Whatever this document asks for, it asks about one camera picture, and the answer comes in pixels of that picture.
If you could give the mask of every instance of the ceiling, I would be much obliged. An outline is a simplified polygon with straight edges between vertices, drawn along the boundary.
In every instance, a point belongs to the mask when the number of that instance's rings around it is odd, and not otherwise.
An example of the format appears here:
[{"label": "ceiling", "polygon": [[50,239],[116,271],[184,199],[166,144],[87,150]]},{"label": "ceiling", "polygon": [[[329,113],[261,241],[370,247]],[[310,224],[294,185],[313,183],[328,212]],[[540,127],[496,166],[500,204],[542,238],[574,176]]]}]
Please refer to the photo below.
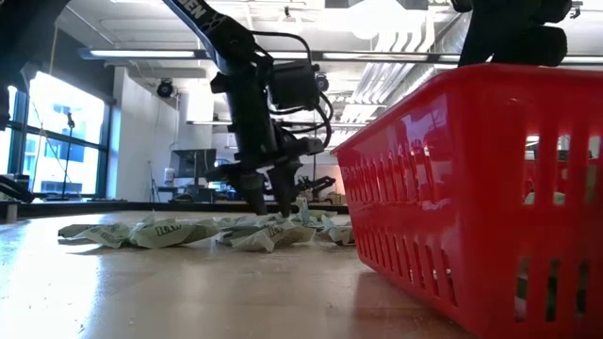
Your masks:
[{"label": "ceiling", "polygon": [[[395,0],[365,0],[363,3],[372,6],[361,7],[361,3],[352,7],[355,11],[325,8],[325,0],[214,0],[208,3],[248,28],[296,33],[304,37],[311,48],[323,51],[426,52],[453,19],[456,18],[455,24],[468,20],[457,17],[449,6],[430,6],[427,13],[416,15],[417,11],[404,11]],[[290,18],[285,16],[285,6],[290,8]],[[561,24],[568,35],[571,53],[603,55],[603,8],[596,9],[583,11],[576,20]],[[375,34],[375,30],[391,30],[388,23],[395,24],[396,28],[390,33]],[[196,36],[160,0],[72,0],[57,24],[90,48],[203,48]],[[456,41],[457,48],[462,46],[462,37]],[[302,49],[295,40],[266,37],[256,40],[268,51]],[[191,81],[195,82],[201,76],[211,78],[217,71],[208,61],[154,60],[130,62],[125,66],[130,67],[133,78],[149,89],[161,77],[174,77],[174,83],[183,91]],[[335,118],[346,122],[374,119],[383,112],[386,99],[401,85],[413,89],[419,81],[439,72],[412,74],[412,65],[384,66],[365,62],[323,62],[320,66],[331,83],[327,95],[335,101]],[[390,73],[396,73],[398,77],[389,78]],[[228,119],[223,97],[217,95],[215,99],[215,113],[220,119]],[[315,118],[314,113],[307,112],[290,119],[313,121]],[[336,132],[334,143],[351,133],[346,130]]]}]

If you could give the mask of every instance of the red basket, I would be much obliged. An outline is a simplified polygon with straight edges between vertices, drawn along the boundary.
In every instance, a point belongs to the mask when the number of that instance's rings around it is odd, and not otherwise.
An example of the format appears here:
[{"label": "red basket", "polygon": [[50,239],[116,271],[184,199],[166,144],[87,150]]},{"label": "red basket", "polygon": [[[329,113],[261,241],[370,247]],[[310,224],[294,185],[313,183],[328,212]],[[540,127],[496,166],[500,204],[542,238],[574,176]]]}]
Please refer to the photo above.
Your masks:
[{"label": "red basket", "polygon": [[[603,73],[445,73],[336,154],[361,260],[484,338],[603,337]],[[526,140],[539,136],[535,203]],[[558,139],[569,137],[564,204]],[[596,153],[603,150],[597,143]]]}]

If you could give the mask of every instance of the table surface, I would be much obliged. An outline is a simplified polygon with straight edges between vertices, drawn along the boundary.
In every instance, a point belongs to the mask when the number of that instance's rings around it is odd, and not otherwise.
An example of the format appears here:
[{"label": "table surface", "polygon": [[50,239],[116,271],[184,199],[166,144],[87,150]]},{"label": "table surface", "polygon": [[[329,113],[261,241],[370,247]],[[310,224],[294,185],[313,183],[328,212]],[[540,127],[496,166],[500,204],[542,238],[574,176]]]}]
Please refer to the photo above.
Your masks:
[{"label": "table surface", "polygon": [[63,226],[146,215],[0,225],[0,338],[473,337],[360,263],[354,247],[311,242],[268,254],[212,240],[162,250],[57,243]]}]

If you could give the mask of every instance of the window frame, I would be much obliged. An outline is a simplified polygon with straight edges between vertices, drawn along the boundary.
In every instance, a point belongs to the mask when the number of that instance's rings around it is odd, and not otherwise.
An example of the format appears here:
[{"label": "window frame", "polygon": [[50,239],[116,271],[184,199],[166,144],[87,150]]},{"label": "window frame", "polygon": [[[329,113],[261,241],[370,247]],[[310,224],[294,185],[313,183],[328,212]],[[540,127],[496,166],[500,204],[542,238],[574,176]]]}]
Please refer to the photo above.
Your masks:
[{"label": "window frame", "polygon": [[[69,137],[63,134],[44,130],[45,135],[48,139],[71,142],[73,145],[83,146],[86,148],[92,148],[98,150],[98,163],[97,163],[97,174],[96,174],[96,193],[94,194],[65,194],[67,198],[105,198],[106,197],[106,177],[108,175],[108,153],[109,153],[109,141],[110,141],[110,130],[112,124],[112,111],[113,102],[99,98],[105,103],[105,112],[103,116],[103,123],[101,125],[101,137],[100,142],[95,144],[93,142],[86,141],[78,137]],[[40,134],[40,128],[27,125],[26,122],[29,117],[29,95],[20,90],[15,95],[14,109],[11,114],[14,115],[14,119],[8,122],[7,127],[12,129],[12,136],[10,142],[10,150],[8,157],[8,172],[23,174],[24,171],[24,159],[25,159],[25,147],[27,142],[27,134]],[[33,195],[37,198],[43,198],[48,196],[48,193],[33,192]]]}]

